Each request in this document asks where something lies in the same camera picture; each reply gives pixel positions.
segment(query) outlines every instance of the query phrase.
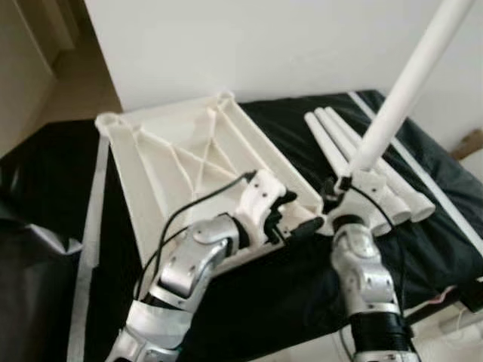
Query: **black cloth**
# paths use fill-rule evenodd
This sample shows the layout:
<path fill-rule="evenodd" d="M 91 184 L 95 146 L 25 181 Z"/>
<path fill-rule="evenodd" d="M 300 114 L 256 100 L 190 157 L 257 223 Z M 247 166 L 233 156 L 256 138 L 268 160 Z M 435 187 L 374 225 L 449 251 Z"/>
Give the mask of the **black cloth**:
<path fill-rule="evenodd" d="M 374 91 L 360 95 L 374 110 L 383 102 Z M 306 127 L 304 113 L 319 106 L 332 106 L 359 133 L 369 123 L 345 94 L 241 106 L 316 190 L 334 173 Z M 398 138 L 483 235 L 481 183 L 412 121 L 405 122 Z M 48 125 L 12 152 L 17 155 L 10 154 L 0 161 L 2 190 L 30 221 L 80 238 L 97 141 L 92 121 Z M 28 143 L 38 146 L 23 151 Z M 389 149 L 385 159 L 416 190 L 437 203 L 393 149 Z M 23 168 L 29 172 L 15 171 Z M 400 266 L 397 238 L 407 251 L 407 307 L 432 298 L 448 285 L 465 284 L 483 275 L 481 256 L 439 205 L 427 220 L 406 222 L 396 232 L 378 238 L 383 261 L 396 288 Z M 249 360 L 332 333 L 346 324 L 337 275 L 329 260 L 330 242 L 330 238 L 315 236 L 216 278 L 193 319 L 180 360 Z M 100 265 L 94 270 L 91 285 L 86 361 L 102 361 L 109 353 L 124 325 L 139 271 L 134 233 L 110 155 Z M 68 330 L 69 321 L 64 318 L 63 322 Z"/>

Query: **white mounting plate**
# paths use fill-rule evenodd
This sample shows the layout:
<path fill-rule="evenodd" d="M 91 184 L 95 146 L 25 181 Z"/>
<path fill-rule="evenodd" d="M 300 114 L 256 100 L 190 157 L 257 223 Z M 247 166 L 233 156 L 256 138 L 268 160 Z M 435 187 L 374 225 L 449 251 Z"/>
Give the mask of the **white mounting plate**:
<path fill-rule="evenodd" d="M 175 210 L 247 171 L 267 169 L 298 194 L 297 201 L 285 209 L 283 224 L 293 227 L 321 214 L 320 195 L 243 112 L 232 94 L 120 115 L 103 113 L 96 126 L 109 138 L 143 264 L 156 249 L 162 227 Z M 168 235 L 197 220 L 232 213 L 244 188 L 241 183 L 182 213 Z M 276 248 L 265 245 L 240 250 L 217 272 Z"/>

